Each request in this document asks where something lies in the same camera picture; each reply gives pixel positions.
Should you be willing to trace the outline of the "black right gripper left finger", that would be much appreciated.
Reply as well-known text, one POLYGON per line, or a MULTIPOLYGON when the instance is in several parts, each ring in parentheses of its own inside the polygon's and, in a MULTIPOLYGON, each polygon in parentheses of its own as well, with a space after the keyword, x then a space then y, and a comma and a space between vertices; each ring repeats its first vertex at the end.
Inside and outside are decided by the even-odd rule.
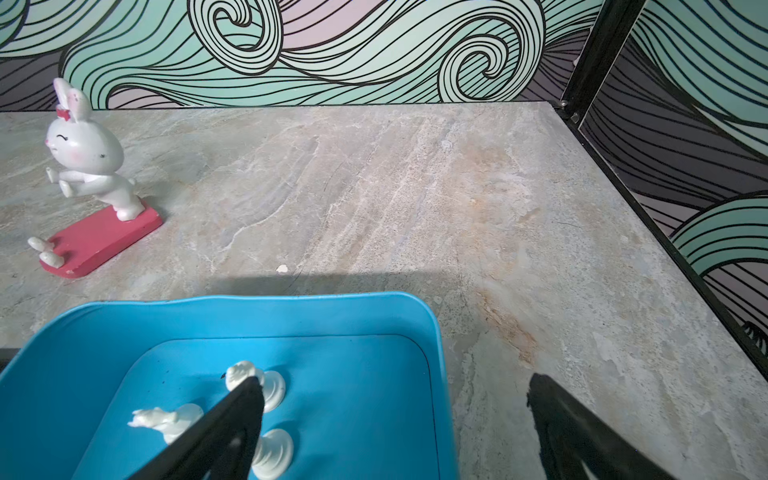
POLYGON ((140 479, 246 479, 261 433, 264 395, 248 377, 162 453, 140 479))

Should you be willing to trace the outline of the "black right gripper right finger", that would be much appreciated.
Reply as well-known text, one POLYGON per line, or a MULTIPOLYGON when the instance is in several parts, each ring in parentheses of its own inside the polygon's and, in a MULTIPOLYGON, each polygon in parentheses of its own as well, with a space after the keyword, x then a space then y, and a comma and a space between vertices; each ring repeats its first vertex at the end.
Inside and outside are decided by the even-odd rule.
POLYGON ((548 375, 535 373, 527 406, 548 479, 670 479, 548 375))

